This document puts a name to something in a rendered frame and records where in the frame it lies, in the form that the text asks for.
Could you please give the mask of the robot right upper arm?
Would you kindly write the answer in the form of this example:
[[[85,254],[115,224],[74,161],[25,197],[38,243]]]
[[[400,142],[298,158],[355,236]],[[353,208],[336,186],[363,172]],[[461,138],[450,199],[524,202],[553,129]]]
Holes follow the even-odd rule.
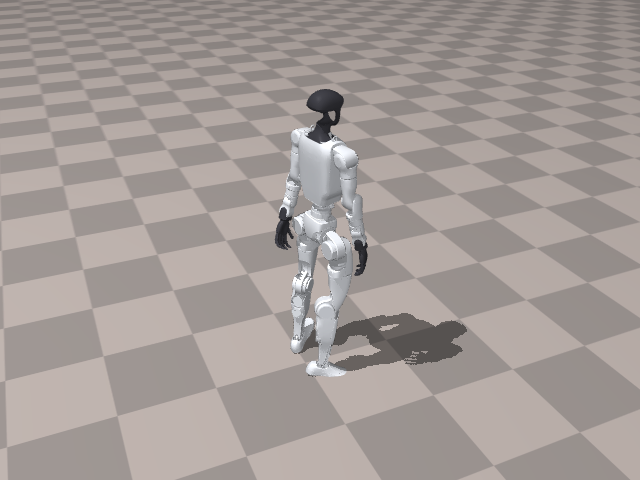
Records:
[[[340,174],[340,185],[342,191],[341,204],[346,209],[352,210],[353,200],[357,195],[359,195],[355,194],[357,188],[358,156],[354,150],[344,145],[334,147],[333,154],[334,164]]]

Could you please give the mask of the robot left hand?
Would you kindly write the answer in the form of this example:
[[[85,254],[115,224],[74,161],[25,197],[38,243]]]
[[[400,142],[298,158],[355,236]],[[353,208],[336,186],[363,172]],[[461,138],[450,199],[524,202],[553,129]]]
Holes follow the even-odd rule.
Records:
[[[276,228],[275,243],[279,248],[288,250],[288,248],[291,248],[291,246],[287,242],[287,233],[289,234],[291,239],[293,239],[294,237],[289,229],[289,221],[292,220],[292,216],[286,217],[286,214],[286,208],[282,207],[279,214],[280,221]]]

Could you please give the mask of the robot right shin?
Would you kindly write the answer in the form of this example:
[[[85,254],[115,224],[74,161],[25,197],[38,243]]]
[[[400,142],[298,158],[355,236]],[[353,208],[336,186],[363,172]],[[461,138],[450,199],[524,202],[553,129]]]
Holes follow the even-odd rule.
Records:
[[[334,307],[329,303],[323,303],[317,308],[316,342],[319,347],[319,367],[328,368],[328,358],[332,349],[331,344],[333,345],[336,335],[338,317],[339,310],[335,314]],[[320,364],[323,365],[321,366]]]

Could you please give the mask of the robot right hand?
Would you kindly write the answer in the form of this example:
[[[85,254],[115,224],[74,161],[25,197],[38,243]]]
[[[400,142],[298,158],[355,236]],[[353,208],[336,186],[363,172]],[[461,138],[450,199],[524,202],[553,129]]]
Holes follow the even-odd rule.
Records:
[[[365,243],[365,246],[363,247],[363,243],[361,240],[355,240],[354,245],[355,245],[355,250],[359,252],[359,261],[360,261],[360,264],[357,265],[357,267],[360,267],[360,269],[356,269],[357,272],[355,272],[354,275],[359,276],[364,272],[366,267],[366,261],[367,261],[366,248],[368,247],[368,245],[367,243]]]

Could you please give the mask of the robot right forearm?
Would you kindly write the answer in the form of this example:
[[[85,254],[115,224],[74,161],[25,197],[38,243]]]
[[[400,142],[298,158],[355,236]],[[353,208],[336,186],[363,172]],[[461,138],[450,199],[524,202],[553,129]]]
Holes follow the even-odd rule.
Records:
[[[361,240],[363,243],[363,247],[366,243],[366,235],[363,224],[363,213],[362,213],[362,197],[357,195],[353,200],[353,209],[347,211],[346,218],[349,222],[349,229],[352,236],[352,244],[354,245],[355,240]]]

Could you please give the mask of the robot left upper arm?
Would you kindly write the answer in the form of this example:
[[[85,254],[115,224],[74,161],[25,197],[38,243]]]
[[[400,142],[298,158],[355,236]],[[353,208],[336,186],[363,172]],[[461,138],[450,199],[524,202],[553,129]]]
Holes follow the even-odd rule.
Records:
[[[301,183],[301,182],[300,182],[300,174],[299,174],[299,148],[298,148],[298,143],[299,143],[299,138],[300,138],[301,134],[307,129],[310,129],[310,128],[305,127],[305,128],[295,129],[291,133],[292,148],[291,148],[291,156],[290,156],[290,172],[289,172],[289,176],[293,181],[296,181],[296,182],[299,182],[299,183]]]

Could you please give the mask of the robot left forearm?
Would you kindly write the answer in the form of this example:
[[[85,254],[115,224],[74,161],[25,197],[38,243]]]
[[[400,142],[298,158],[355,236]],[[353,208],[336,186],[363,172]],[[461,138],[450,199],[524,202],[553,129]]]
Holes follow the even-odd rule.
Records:
[[[283,204],[279,209],[279,213],[282,207],[287,210],[286,217],[291,217],[294,214],[294,208],[297,205],[298,194],[301,189],[299,182],[293,181],[289,174],[286,180],[286,192],[283,199]]]

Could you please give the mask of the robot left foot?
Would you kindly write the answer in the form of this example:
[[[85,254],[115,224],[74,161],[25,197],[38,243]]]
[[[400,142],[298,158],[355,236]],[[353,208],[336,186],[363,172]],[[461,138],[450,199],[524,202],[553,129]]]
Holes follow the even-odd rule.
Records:
[[[299,353],[303,349],[303,346],[306,340],[310,337],[314,329],[314,325],[315,323],[312,318],[305,318],[305,325],[304,325],[304,332],[303,332],[304,335],[302,339],[298,339],[298,335],[296,335],[296,338],[294,338],[294,335],[293,335],[293,338],[291,340],[290,348],[293,353]]]

